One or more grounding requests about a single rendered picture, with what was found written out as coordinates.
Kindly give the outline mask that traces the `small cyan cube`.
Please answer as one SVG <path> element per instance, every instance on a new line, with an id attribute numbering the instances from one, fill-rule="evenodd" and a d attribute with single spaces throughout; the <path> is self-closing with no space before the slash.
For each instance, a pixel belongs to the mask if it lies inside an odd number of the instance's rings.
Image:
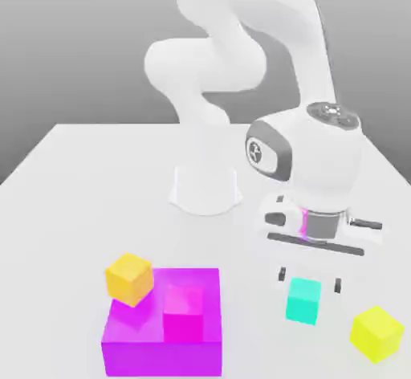
<path id="1" fill-rule="evenodd" d="M 319 311 L 322 284 L 319 281 L 292 278 L 290 282 L 286 319 L 315 325 Z"/>

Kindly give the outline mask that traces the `small yellow cube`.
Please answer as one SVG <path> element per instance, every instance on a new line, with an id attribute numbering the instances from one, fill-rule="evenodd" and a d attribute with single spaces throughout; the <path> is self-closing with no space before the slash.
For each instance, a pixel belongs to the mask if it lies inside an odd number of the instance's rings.
<path id="1" fill-rule="evenodd" d="M 374 306 L 353 319 L 351 344 L 376 364 L 393 355 L 400 346 L 405 326 L 380 306 Z"/>

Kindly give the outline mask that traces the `small magenta cube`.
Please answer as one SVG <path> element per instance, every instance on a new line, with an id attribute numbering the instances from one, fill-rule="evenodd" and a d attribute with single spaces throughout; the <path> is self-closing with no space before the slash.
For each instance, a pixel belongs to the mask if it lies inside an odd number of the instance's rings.
<path id="1" fill-rule="evenodd" d="M 165 342 L 203 341 L 203 296 L 203 288 L 197 285 L 169 285 L 166 288 L 162 312 Z"/>

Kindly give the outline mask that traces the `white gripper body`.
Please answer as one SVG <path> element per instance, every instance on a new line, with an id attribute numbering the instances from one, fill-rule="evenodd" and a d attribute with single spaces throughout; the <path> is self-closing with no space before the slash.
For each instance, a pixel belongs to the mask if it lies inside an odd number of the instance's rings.
<path id="1" fill-rule="evenodd" d="M 264 240 L 285 266 L 364 266 L 383 251 L 383 231 L 367 228 L 339 231 L 335 239 L 326 242 L 266 230 Z"/>

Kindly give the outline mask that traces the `large magenta box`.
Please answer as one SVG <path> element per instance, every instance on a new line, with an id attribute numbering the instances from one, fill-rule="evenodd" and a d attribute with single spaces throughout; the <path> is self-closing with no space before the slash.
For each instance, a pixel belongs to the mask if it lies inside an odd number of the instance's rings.
<path id="1" fill-rule="evenodd" d="M 113 300 L 101 340 L 110 377 L 219 377 L 222 374 L 222 312 L 217 268 L 156 268 L 154 286 L 134 308 Z M 162 312 L 169 285 L 204 291 L 201 343 L 165 342 Z"/>

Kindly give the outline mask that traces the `small orange cube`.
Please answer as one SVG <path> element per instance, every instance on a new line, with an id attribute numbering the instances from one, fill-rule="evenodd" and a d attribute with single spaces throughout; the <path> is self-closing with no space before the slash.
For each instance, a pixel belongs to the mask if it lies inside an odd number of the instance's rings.
<path id="1" fill-rule="evenodd" d="M 134 308 L 153 289 L 152 263 L 124 253 L 105 271 L 108 294 Z"/>

